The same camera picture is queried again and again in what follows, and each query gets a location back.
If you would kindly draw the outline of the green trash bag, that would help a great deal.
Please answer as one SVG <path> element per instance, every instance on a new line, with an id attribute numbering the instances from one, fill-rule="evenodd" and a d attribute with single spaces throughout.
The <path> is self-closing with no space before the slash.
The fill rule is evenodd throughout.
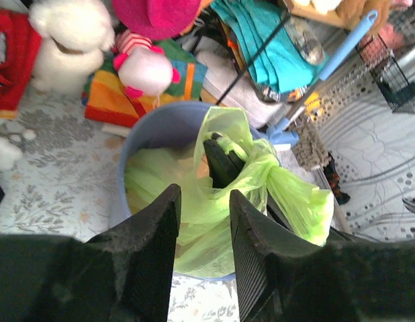
<path id="1" fill-rule="evenodd" d="M 245 161 L 238 177 L 215 189 L 203 141 L 218 133 L 225 152 Z M 211 107 L 194 142 L 184 148 L 142 148 L 127 161 L 124 187 L 129 207 L 139 211 L 169 185 L 181 188 L 181 224 L 174 271 L 197 278 L 234 272 L 230 232 L 230 193 L 240 191 L 259 211 L 273 198 L 298 237 L 323 246 L 329 235 L 334 197 L 280 165 L 266 139 L 253 138 L 244 111 Z"/>

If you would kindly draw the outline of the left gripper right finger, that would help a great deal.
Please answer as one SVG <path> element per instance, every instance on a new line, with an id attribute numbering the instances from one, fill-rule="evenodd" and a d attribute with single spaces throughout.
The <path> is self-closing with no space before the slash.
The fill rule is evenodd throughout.
<path id="1" fill-rule="evenodd" d="M 415 241 L 316 246 L 230 195 L 241 321 L 415 321 Z"/>

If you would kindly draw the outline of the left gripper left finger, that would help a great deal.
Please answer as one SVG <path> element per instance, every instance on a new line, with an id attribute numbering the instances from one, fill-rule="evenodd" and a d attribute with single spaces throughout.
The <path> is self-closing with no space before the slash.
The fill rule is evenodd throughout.
<path id="1" fill-rule="evenodd" d="M 0 321 L 166 321 L 181 189 L 81 242 L 0 234 Z"/>

